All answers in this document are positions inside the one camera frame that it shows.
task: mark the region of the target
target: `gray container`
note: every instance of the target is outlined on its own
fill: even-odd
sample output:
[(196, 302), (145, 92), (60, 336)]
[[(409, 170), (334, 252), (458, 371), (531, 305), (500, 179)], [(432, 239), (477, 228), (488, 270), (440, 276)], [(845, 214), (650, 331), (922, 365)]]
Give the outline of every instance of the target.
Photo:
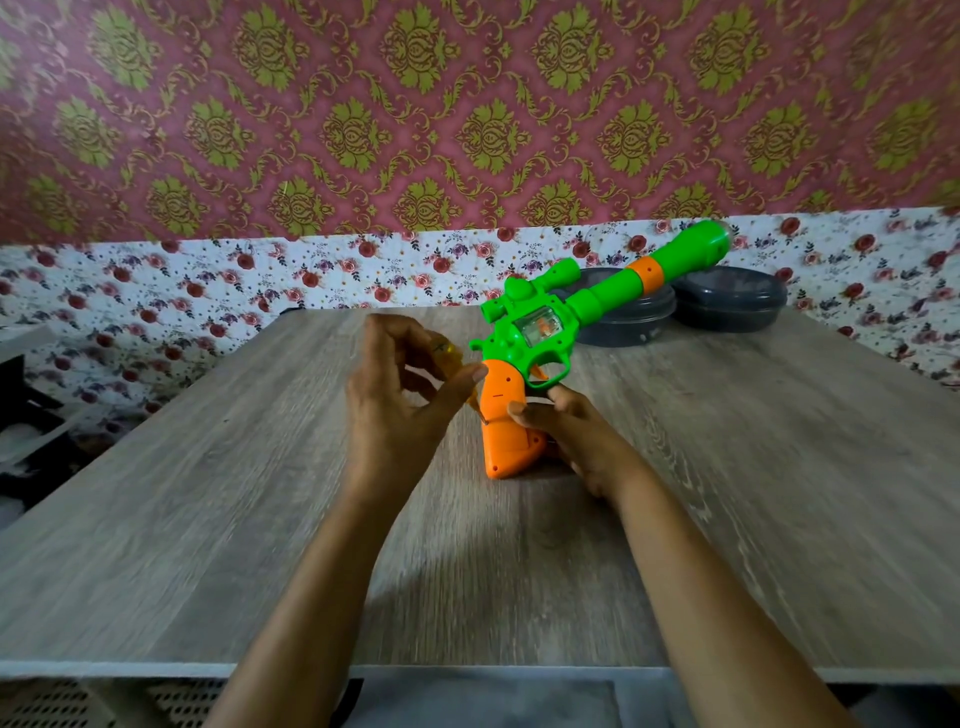
[[(587, 268), (580, 280), (557, 291), (557, 296), (566, 301), (568, 296), (607, 279), (622, 268)], [(673, 289), (664, 285), (651, 296), (643, 296), (624, 303), (616, 310), (604, 314), (594, 324), (583, 327), (577, 341), (593, 347), (635, 347), (655, 339), (677, 306)]]
[(677, 294), (673, 317), (710, 331), (760, 331), (786, 305), (783, 281), (751, 268), (717, 265), (681, 276), (671, 286)]

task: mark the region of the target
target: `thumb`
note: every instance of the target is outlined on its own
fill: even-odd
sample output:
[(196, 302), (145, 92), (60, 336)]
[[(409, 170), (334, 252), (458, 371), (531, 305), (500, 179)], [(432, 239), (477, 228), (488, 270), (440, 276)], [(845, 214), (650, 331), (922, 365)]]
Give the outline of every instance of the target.
[(552, 404), (530, 402), (524, 404), (512, 401), (507, 405), (507, 413), (514, 422), (524, 427), (540, 429), (560, 442), (564, 428), (564, 413), (558, 412)]
[(464, 406), (477, 382), (487, 375), (486, 364), (467, 364), (444, 382), (433, 400), (427, 404), (422, 415), (437, 426), (446, 429), (453, 416)]

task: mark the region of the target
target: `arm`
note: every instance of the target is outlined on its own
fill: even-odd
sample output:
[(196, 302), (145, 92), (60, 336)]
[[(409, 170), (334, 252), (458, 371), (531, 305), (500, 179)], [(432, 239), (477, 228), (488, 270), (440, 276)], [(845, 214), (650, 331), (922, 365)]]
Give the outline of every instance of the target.
[(642, 457), (583, 395), (511, 404), (545, 430), (623, 523), (670, 664), (704, 728), (841, 728), (855, 722), (780, 633)]
[[(431, 332), (405, 316), (367, 318), (363, 361), (348, 385), (348, 472), (283, 597), (230, 677), (206, 728), (326, 725), (347, 678), (376, 557), (433, 459), (450, 420), (486, 372), (444, 379)], [(410, 404), (402, 390), (429, 400)]]

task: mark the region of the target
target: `pink damask wallpaper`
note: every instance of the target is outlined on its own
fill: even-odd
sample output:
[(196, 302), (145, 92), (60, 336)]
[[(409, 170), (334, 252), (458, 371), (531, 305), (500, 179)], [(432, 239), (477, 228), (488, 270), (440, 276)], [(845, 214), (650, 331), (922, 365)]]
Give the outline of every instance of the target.
[(0, 4), (0, 223), (62, 243), (958, 206), (960, 5)]

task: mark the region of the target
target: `table edge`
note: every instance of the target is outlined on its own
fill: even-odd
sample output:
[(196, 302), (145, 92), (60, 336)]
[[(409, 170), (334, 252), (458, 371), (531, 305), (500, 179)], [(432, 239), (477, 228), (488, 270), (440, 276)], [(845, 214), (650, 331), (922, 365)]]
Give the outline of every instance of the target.
[[(236, 663), (112, 663), (112, 662), (47, 662), (0, 660), (0, 679), (29, 677), (48, 678), (193, 678), (226, 680)], [(349, 677), (488, 677), (550, 678), (564, 680), (616, 680), (625, 677), (660, 679), (672, 675), (670, 666), (566, 666), (566, 665), (353, 665)], [(946, 669), (882, 669), (860, 667), (818, 667), (816, 672), (828, 683), (867, 683), (871, 685), (956, 685), (960, 668)]]

